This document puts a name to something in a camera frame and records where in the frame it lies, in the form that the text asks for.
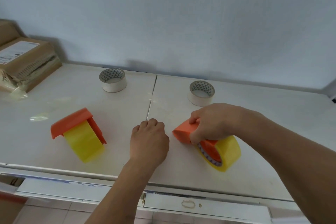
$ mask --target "person's left hand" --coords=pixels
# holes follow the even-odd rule
[[[145,120],[133,128],[130,160],[142,168],[153,172],[166,159],[168,150],[169,137],[162,122]]]

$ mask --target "white label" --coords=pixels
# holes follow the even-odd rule
[[[0,51],[0,64],[5,65],[40,44],[20,41]]]

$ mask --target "hand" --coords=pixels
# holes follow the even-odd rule
[[[190,134],[190,140],[193,144],[198,144],[206,139],[220,140],[237,135],[244,124],[243,119],[250,114],[258,115],[257,112],[225,103],[211,104],[193,111],[189,123],[193,124],[199,119],[199,126]]]
[[[156,119],[145,120],[132,130],[130,160],[151,172],[166,159],[169,137],[165,125]]]

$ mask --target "forearm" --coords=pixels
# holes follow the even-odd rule
[[[133,223],[138,201],[153,172],[129,160],[85,224]]]
[[[313,223],[336,221],[336,152],[262,115],[247,116],[238,137],[277,171],[303,213]]]

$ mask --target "white tape roll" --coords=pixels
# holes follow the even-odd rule
[[[120,68],[109,68],[102,71],[99,75],[103,90],[107,92],[118,92],[127,86],[124,70]]]
[[[195,81],[189,86],[188,100],[196,106],[210,105],[215,94],[215,88],[208,82]]]

